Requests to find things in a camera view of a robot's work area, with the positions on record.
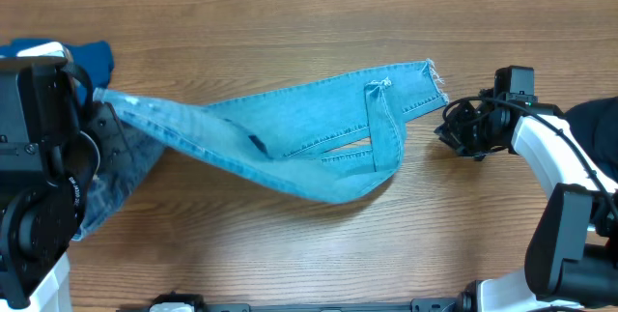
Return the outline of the light blue denim jeans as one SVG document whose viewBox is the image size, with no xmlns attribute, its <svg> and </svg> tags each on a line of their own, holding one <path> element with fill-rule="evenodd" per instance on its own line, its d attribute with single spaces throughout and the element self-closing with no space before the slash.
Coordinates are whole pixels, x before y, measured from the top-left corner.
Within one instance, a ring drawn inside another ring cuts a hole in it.
<svg viewBox="0 0 618 312">
<path fill-rule="evenodd" d="M 98 88 L 123 124 L 133 162 L 98 174 L 78 240 L 94 233 L 174 149 L 250 182 L 344 204 L 391 178 L 408 122 L 445 106 L 431 60 L 380 66 L 208 105 Z"/>
</svg>

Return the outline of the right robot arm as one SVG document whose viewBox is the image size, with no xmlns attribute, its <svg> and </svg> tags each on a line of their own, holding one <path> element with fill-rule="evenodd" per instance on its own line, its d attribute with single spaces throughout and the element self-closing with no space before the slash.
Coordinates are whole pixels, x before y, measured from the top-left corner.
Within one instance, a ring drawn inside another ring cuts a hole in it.
<svg viewBox="0 0 618 312">
<path fill-rule="evenodd" d="M 547 195 L 522 269 L 470 283 L 456 311 L 581 311 L 617 303 L 617 183 L 576 142 L 564 113 L 540 103 L 531 68 L 457 99 L 435 130 L 458 156 L 521 156 Z"/>
</svg>

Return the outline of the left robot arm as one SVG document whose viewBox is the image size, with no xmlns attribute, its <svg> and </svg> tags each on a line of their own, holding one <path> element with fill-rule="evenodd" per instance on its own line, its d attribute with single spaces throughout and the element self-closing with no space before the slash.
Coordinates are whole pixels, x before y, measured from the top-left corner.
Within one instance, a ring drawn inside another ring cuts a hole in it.
<svg viewBox="0 0 618 312">
<path fill-rule="evenodd" d="M 71 238 L 98 174 L 133 163 L 123 126 L 93 98 L 105 42 L 36 43 L 1 58 L 1 308 L 70 311 Z"/>
</svg>

